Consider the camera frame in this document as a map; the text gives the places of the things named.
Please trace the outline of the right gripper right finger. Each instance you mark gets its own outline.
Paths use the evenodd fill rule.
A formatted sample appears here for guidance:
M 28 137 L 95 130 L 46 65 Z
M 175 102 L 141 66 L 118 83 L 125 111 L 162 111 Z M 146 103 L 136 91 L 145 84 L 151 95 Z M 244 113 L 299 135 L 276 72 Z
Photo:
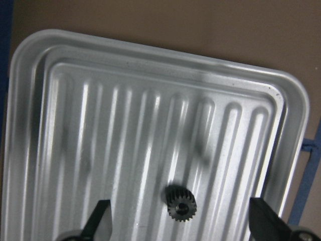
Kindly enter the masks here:
M 255 240 L 296 240 L 290 227 L 259 197 L 249 201 L 249 229 Z

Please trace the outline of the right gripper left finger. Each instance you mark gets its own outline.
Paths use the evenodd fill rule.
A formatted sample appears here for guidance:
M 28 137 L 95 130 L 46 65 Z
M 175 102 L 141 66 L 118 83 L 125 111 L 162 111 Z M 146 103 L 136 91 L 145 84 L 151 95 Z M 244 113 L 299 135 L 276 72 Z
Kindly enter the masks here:
M 81 231 L 81 240 L 110 240 L 112 211 L 110 200 L 99 200 Z

